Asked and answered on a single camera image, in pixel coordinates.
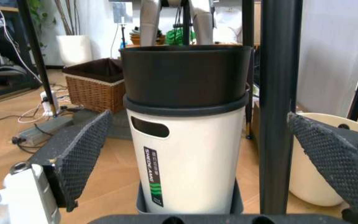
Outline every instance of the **trash can handle hole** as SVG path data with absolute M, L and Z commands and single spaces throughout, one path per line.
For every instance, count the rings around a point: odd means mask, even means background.
M 144 134 L 160 138 L 166 138 L 169 135 L 168 127 L 163 124 L 141 120 L 133 116 L 131 116 L 131 122 L 136 130 Z
M 182 219 L 175 216 L 171 216 L 166 220 L 164 220 L 162 224 L 185 224 L 185 223 L 182 221 Z
M 348 129 L 350 130 L 349 126 L 347 124 L 340 124 L 338 125 L 338 128 Z
M 258 216 L 252 220 L 252 224 L 275 224 L 275 223 L 266 216 Z

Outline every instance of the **trash can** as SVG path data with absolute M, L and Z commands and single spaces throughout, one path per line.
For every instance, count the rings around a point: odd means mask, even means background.
M 349 127 L 350 130 L 358 132 L 358 122 L 353 120 L 322 113 L 300 115 L 335 127 Z M 296 138 L 292 152 L 289 190 L 300 199 L 319 206 L 334 206 L 343 202 L 341 196 L 326 182 L 303 152 Z
M 243 46 L 121 50 L 147 212 L 230 212 L 249 55 Z

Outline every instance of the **white plant pot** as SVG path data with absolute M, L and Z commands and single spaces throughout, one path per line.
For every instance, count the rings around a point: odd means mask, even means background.
M 92 61 L 89 37 L 86 35 L 57 36 L 60 57 L 66 67 Z
M 300 115 L 335 127 L 347 124 L 351 130 L 358 132 L 358 122 L 353 120 L 322 113 L 300 113 Z M 343 201 L 341 196 L 326 182 L 303 151 L 299 141 L 294 138 L 289 182 L 291 193 L 315 205 L 334 206 L 340 204 Z

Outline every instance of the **person's leg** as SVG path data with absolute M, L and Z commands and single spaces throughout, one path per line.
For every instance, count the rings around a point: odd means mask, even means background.
M 7 28 L 8 32 L 13 36 L 13 32 Z M 9 60 L 14 62 L 17 65 L 21 65 L 19 57 L 16 54 L 12 44 L 6 39 L 4 35 L 4 29 L 0 28 L 0 54 L 4 57 L 7 57 Z

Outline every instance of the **green label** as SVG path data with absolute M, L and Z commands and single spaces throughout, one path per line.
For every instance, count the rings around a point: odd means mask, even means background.
M 149 177 L 151 199 L 154 203 L 163 207 L 164 203 L 162 200 L 162 188 L 160 173 L 158 168 L 157 151 L 151 148 L 144 147 L 145 158 L 147 166 L 147 174 Z

